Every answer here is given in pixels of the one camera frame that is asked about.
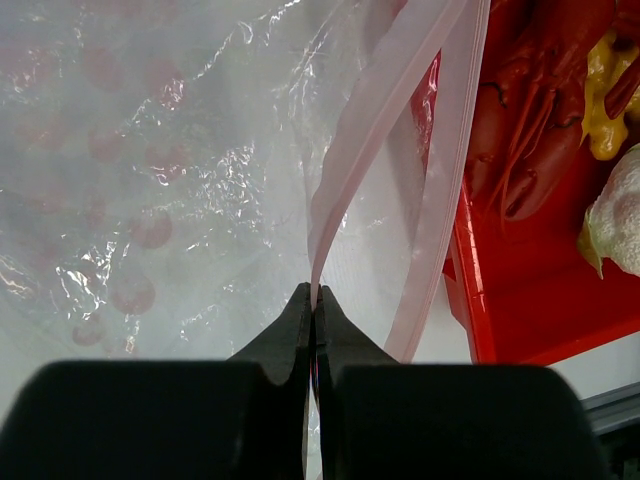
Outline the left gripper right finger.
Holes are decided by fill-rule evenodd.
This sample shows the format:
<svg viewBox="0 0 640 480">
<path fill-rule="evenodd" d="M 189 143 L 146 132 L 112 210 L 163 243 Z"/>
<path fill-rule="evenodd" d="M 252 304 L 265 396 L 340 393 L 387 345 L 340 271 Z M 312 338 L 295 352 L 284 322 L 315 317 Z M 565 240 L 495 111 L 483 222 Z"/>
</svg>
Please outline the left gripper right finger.
<svg viewBox="0 0 640 480">
<path fill-rule="evenodd" d="M 344 425 L 337 385 L 342 370 L 351 366 L 395 365 L 397 361 L 361 331 L 344 313 L 327 286 L 318 289 L 314 311 L 314 397 L 319 412 L 322 474 L 337 477 Z"/>
</svg>

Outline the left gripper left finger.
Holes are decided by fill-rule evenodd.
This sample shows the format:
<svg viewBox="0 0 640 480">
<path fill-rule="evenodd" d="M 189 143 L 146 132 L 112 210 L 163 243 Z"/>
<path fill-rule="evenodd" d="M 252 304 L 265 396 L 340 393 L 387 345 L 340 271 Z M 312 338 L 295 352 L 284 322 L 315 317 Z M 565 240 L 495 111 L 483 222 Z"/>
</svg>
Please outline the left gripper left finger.
<svg viewBox="0 0 640 480">
<path fill-rule="evenodd" d="M 243 381 L 235 479 L 303 479 L 311 366 L 311 288 L 299 284 L 280 315 L 229 359 Z"/>
</svg>

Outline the clear zip top bag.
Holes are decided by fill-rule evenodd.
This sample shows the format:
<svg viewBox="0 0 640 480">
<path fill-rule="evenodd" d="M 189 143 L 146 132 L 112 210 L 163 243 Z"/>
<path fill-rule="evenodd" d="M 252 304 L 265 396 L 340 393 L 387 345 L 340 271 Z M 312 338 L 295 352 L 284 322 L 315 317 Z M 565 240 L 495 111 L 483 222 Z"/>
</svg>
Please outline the clear zip top bag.
<svg viewBox="0 0 640 480">
<path fill-rule="evenodd" d="M 235 479 L 229 359 L 308 283 L 410 361 L 486 1 L 5 1 L 1 475 Z"/>
</svg>

